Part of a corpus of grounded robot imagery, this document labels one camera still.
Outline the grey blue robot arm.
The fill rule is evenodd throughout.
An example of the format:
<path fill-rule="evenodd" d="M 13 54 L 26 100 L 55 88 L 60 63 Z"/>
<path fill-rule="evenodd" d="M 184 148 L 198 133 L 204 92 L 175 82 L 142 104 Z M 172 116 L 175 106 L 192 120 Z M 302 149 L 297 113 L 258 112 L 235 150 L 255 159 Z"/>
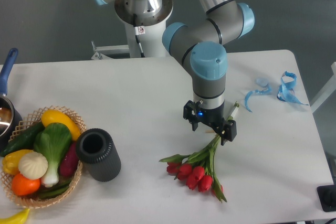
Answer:
<path fill-rule="evenodd" d="M 183 108 L 183 117 L 195 130 L 199 123 L 212 128 L 222 142 L 232 141 L 236 123 L 224 118 L 225 82 L 228 67 L 225 45 L 250 32 L 254 13 L 235 0 L 199 0 L 206 19 L 195 27 L 166 24 L 172 0 L 95 0 L 114 4 L 124 23 L 127 44 L 94 47 L 97 56 L 129 54 L 132 58 L 172 56 L 192 77 L 193 100 Z"/>

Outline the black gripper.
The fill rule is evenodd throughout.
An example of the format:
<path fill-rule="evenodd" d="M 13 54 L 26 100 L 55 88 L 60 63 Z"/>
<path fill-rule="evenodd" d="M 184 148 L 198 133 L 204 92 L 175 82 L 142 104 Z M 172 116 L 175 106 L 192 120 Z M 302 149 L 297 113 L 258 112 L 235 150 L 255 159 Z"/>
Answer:
<path fill-rule="evenodd" d="M 236 121 L 224 119 L 224 102 L 217 108 L 205 109 L 200 102 L 194 103 L 189 100 L 183 107 L 183 118 L 188 120 L 192 126 L 192 131 L 196 131 L 198 123 L 201 122 L 215 132 L 220 132 L 221 145 L 232 142 L 236 137 Z"/>

